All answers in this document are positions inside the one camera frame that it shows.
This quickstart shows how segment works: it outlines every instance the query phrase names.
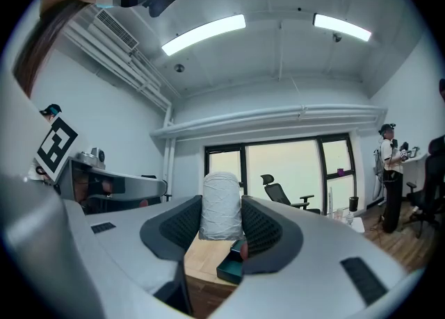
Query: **gray chair armrest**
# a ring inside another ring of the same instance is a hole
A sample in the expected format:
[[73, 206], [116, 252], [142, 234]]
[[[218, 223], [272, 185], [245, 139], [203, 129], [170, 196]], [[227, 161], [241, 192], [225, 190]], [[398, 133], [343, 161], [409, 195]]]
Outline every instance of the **gray chair armrest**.
[[308, 206], [309, 205], [309, 202], [305, 202], [305, 203], [297, 203], [297, 204], [291, 204], [291, 206], [293, 206], [294, 208], [301, 208], [302, 206], [303, 207], [306, 207], [306, 206]]

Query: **white wall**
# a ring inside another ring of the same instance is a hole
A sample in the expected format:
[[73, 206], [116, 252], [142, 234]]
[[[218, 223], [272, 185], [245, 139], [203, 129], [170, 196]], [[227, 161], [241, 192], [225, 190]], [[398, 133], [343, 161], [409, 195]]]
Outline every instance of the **white wall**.
[[107, 170], [160, 178], [165, 141], [149, 133], [162, 126], [164, 114], [129, 86], [114, 82], [115, 86], [54, 50], [31, 100], [39, 109], [60, 105], [88, 143], [104, 150]]
[[303, 79], [240, 85], [175, 104], [175, 124], [215, 115], [294, 104], [370, 104], [358, 82]]
[[[426, 31], [412, 53], [397, 72], [371, 98], [376, 106], [388, 108], [385, 122], [396, 124], [396, 139], [401, 145], [419, 146], [421, 153], [428, 152], [433, 138], [445, 134], [445, 103], [439, 94], [439, 80], [445, 77], [445, 64], [434, 38]], [[367, 203], [372, 202], [374, 159], [372, 151], [378, 147], [376, 133], [361, 137], [365, 172]], [[406, 164], [404, 183], [423, 184], [424, 161]]]
[[[270, 108], [291, 104], [370, 104], [361, 83], [348, 81], [296, 81], [299, 92], [291, 81], [242, 85], [182, 101], [175, 106], [175, 123], [200, 119], [236, 111]], [[204, 148], [237, 142], [277, 140], [316, 136], [323, 133], [343, 133], [349, 129], [335, 126], [324, 129], [288, 129], [261, 131], [249, 134], [178, 141], [172, 194], [175, 197], [201, 194], [204, 178]]]

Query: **wooden desk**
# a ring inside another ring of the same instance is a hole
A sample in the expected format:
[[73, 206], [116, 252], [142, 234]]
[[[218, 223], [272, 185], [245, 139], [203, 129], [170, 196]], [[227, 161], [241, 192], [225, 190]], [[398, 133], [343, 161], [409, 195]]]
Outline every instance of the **wooden desk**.
[[236, 284], [224, 281], [216, 276], [216, 268], [229, 254], [232, 243], [234, 241], [200, 240], [196, 235], [185, 255], [186, 275], [211, 283], [235, 286]]

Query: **ceiling light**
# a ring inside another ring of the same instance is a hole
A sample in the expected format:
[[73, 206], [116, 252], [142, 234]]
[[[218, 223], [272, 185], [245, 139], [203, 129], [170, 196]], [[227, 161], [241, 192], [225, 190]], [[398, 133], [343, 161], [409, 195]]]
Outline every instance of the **ceiling light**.
[[174, 40], [171, 40], [167, 44], [162, 46], [164, 52], [171, 56], [182, 49], [185, 49], [196, 42], [203, 41], [207, 38], [220, 35], [239, 28], [245, 28], [244, 15], [235, 15], [226, 17], [215, 22], [209, 22], [208, 24], [194, 28], [193, 30], [186, 32], [185, 34], [178, 36]]
[[369, 41], [369, 38], [371, 37], [371, 33], [364, 28], [320, 14], [314, 15], [314, 26], [347, 33], [348, 35], [355, 36], [363, 41]]

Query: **black chair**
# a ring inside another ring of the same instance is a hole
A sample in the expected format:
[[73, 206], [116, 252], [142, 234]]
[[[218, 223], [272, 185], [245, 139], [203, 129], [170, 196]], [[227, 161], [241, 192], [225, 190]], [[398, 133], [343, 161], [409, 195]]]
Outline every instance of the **black chair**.
[[309, 205], [309, 202], [307, 200], [309, 198], [312, 198], [313, 195], [305, 195], [303, 197], [300, 197], [300, 199], [304, 200], [303, 203], [291, 204], [289, 199], [286, 197], [281, 184], [271, 184], [272, 182], [274, 182], [274, 178], [271, 174], [263, 174], [261, 178], [263, 179], [264, 190], [266, 191], [272, 202], [283, 203], [294, 208], [303, 208], [303, 210], [310, 211], [311, 213], [321, 214], [320, 209], [307, 209], [307, 206]]
[[[439, 139], [433, 140], [430, 143], [430, 156], [425, 161], [425, 182], [423, 189], [414, 192], [416, 185], [407, 182], [411, 192], [407, 194], [408, 200], [411, 205], [417, 206], [422, 213], [413, 213], [407, 222], [403, 223], [403, 227], [413, 222], [420, 222], [419, 232], [416, 234], [417, 238], [420, 238], [422, 234], [423, 222], [427, 222], [435, 229], [439, 228], [439, 222], [435, 219], [435, 214], [444, 212], [444, 196], [445, 196], [445, 149], [435, 148], [432, 145], [436, 145], [435, 142]], [[439, 197], [436, 198], [437, 190], [439, 190]]]

